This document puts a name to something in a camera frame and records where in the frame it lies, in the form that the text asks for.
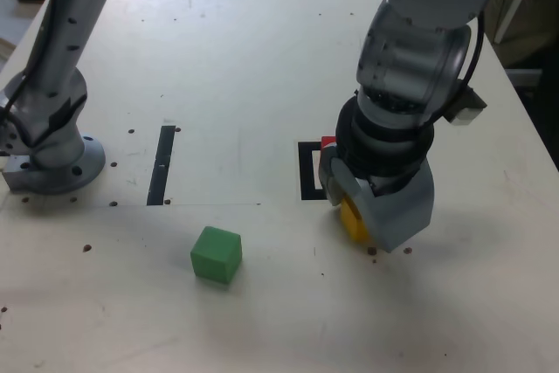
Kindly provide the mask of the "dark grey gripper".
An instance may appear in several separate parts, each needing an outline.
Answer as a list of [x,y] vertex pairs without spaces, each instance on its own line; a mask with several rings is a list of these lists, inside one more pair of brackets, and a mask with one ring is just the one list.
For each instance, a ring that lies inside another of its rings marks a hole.
[[431,222],[434,182],[428,162],[358,165],[357,178],[337,146],[326,145],[318,176],[327,200],[342,203],[342,222],[359,242],[392,252]]

